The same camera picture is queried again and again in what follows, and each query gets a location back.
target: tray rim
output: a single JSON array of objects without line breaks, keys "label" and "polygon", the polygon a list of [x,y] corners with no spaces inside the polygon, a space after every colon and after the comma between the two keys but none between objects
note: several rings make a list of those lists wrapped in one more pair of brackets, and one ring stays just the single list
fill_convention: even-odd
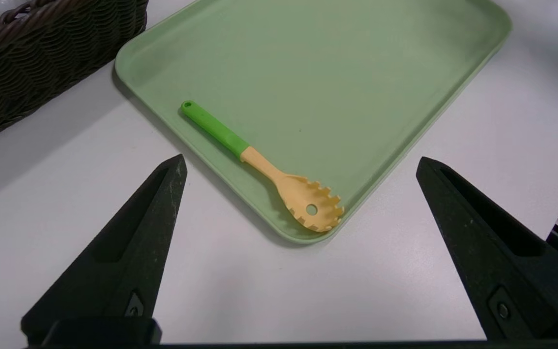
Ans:
[{"label": "tray rim", "polygon": [[[169,22],[173,17],[176,17],[180,13],[186,11],[186,9],[189,9],[193,6],[197,6],[201,2],[217,2],[217,1],[219,1],[219,0],[194,0],[190,4],[182,7],[177,12],[171,14],[170,16],[168,16],[167,18],[165,18],[161,22],[157,23],[155,26],[151,27],[150,29],[147,29],[144,33],[141,33],[140,35],[133,38],[129,42],[126,42],[126,44],[124,44],[124,46],[122,46],[122,48],[118,51],[117,56],[115,57],[114,69],[115,69],[115,73],[117,74],[119,80],[124,84],[124,86],[126,86],[135,95],[136,98],[138,98],[139,101],[141,101],[144,104],[144,106],[146,106],[148,109],[150,109],[159,119],[161,119],[162,122],[164,122],[164,121],[162,120],[162,117],[159,115],[159,113],[157,113],[152,106],[150,106],[149,104],[146,104],[146,102],[135,92],[135,88],[133,88],[133,86],[131,86],[131,84],[128,82],[128,79],[126,79],[126,72],[124,71],[124,65],[126,64],[126,62],[123,62],[126,59],[126,57],[123,57],[123,56],[126,54],[127,48],[129,46],[132,46],[132,43],[137,41],[138,38],[151,35],[151,33],[153,31],[155,31],[157,28],[159,28],[161,25],[164,25],[166,22]],[[417,134],[410,140],[410,142],[399,153],[399,155],[397,155],[395,157],[395,159],[392,160],[390,165],[387,168],[385,168],[385,170],[383,170],[383,172],[381,172],[381,174],[378,176],[378,178],[375,181],[372,182],[372,184],[370,185],[370,188],[366,192],[364,192],[358,198],[358,200],[355,201],[353,207],[351,207],[350,210],[348,210],[341,217],[341,223],[339,223],[339,225],[337,225],[337,227],[333,228],[331,231],[327,232],[327,234],[323,234],[319,237],[311,238],[311,239],[301,239],[301,238],[296,238],[296,237],[293,237],[289,234],[286,234],[285,232],[283,232],[281,230],[281,228],[277,227],[277,225],[272,220],[270,220],[263,212],[261,212],[261,210],[259,210],[259,208],[257,207],[257,205],[255,203],[251,202],[250,200],[248,200],[248,198],[243,196],[242,193],[240,193],[239,190],[237,189],[237,186],[234,185],[234,183],[232,183],[226,176],[224,176],[223,172],[220,171],[219,168],[217,168],[212,163],[212,161],[209,161],[209,159],[206,158],[204,153],[201,152],[195,146],[195,144],[193,142],[189,142],[188,139],[182,135],[180,130],[173,129],[169,126],[168,126],[168,128],[171,132],[175,133],[175,135],[177,135],[178,138],[181,141],[183,141],[184,144],[186,144],[186,146],[188,146],[188,148],[190,148],[193,151],[193,153],[195,153],[195,155],[200,157],[200,159],[204,162],[204,164],[206,166],[208,166],[216,175],[218,175],[224,181],[224,183],[226,183],[228,185],[228,187],[230,187],[230,189],[238,197],[240,197],[242,201],[244,201],[248,205],[248,207],[250,207],[252,210],[254,210],[254,212],[257,214],[257,216],[261,217],[264,221],[266,221],[266,223],[268,225],[270,225],[270,227],[272,227],[273,230],[275,232],[277,232],[277,234],[279,236],[281,236],[282,238],[284,238],[287,241],[290,241],[292,243],[296,243],[296,244],[299,244],[299,245],[311,245],[311,244],[314,244],[314,243],[332,238],[337,234],[337,232],[339,232],[339,230],[341,230],[341,228],[350,220],[350,218],[352,218],[352,216],[354,216],[354,214],[357,212],[357,210],[359,210],[359,208],[363,205],[363,203],[372,195],[372,193],[374,193],[377,190],[377,188],[382,184],[383,181],[385,181],[385,179],[390,175],[390,173],[393,172],[393,170],[397,167],[397,165],[399,165],[399,163],[401,163],[401,161],[403,161],[403,159],[410,152],[410,150],[412,150],[412,148],[420,141],[421,137],[423,137],[423,135],[431,128],[431,126],[434,124],[434,122],[436,122],[436,120],[438,120],[440,115],[442,115],[445,112],[445,110],[447,110],[447,108],[449,108],[449,106],[456,100],[456,98],[460,95],[460,93],[462,93],[462,91],[467,87],[467,85],[474,79],[474,77],[488,63],[488,61],[496,53],[498,53],[498,51],[503,47],[503,45],[507,41],[507,38],[509,37],[510,33],[513,31],[513,22],[512,22],[512,20],[509,16],[509,14],[501,6],[499,6],[497,3],[493,2],[492,0],[471,0],[471,2],[479,2],[480,4],[482,4],[484,6],[490,7],[491,8],[490,11],[496,11],[496,12],[500,13],[500,23],[498,23],[496,25],[496,27],[499,28],[499,30],[501,30],[501,32],[504,32],[504,34],[501,35],[500,37],[497,37],[498,42],[496,43],[495,46],[493,46],[493,49],[491,49],[491,51],[485,56],[485,58],[481,62],[479,62],[479,64],[477,64],[474,68],[472,68],[470,70],[470,73],[467,74],[464,77],[464,79],[462,80],[461,83],[459,83],[455,88],[451,89],[451,93],[449,94],[449,96],[445,97],[441,100],[441,101],[444,101],[444,103],[441,104],[441,106],[438,109],[433,109],[432,110],[434,112],[434,115],[432,117],[430,117],[430,119],[419,129]]]}]

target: black object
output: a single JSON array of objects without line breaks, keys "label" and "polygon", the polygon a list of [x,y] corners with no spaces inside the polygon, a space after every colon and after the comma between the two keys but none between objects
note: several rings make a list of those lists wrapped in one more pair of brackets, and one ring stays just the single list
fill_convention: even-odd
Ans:
[{"label": "black object", "polygon": [[182,155],[150,174],[25,314],[29,345],[158,343],[152,313],[185,180]]},{"label": "black object", "polygon": [[417,179],[488,339],[558,338],[558,250],[447,165]]},{"label": "black object", "polygon": [[156,345],[161,331],[151,316],[185,177],[181,155],[153,172],[23,318],[30,345],[558,349],[558,235],[549,246],[454,170],[427,158],[419,163],[417,179],[482,327],[489,340],[513,341]]}]

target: green handle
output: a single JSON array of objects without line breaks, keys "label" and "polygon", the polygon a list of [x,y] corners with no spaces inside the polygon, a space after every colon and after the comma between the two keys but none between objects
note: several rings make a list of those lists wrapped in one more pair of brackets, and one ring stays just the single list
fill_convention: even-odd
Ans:
[{"label": "green handle", "polygon": [[221,142],[230,152],[240,159],[240,155],[246,148],[248,143],[241,137],[236,135],[232,130],[223,125],[219,120],[215,119],[210,113],[200,107],[193,101],[184,101],[182,103],[182,112],[188,116],[189,119],[198,124],[201,128],[215,137],[217,141]]}]

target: pasta server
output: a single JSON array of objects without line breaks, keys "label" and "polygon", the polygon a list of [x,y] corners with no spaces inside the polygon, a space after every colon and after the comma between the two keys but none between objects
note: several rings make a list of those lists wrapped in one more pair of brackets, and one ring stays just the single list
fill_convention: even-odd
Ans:
[{"label": "pasta server", "polygon": [[182,112],[195,124],[210,133],[242,162],[253,166],[268,177],[277,188],[285,207],[305,228],[328,232],[341,221],[343,207],[337,207],[339,196],[330,196],[330,188],[306,177],[281,172],[255,148],[193,101],[182,103]]}]

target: wicker basket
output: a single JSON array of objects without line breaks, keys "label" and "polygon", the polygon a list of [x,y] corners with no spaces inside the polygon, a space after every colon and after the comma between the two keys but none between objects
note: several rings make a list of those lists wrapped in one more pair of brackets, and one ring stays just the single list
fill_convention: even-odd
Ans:
[{"label": "wicker basket", "polygon": [[33,0],[0,16],[0,131],[113,60],[148,0]]}]

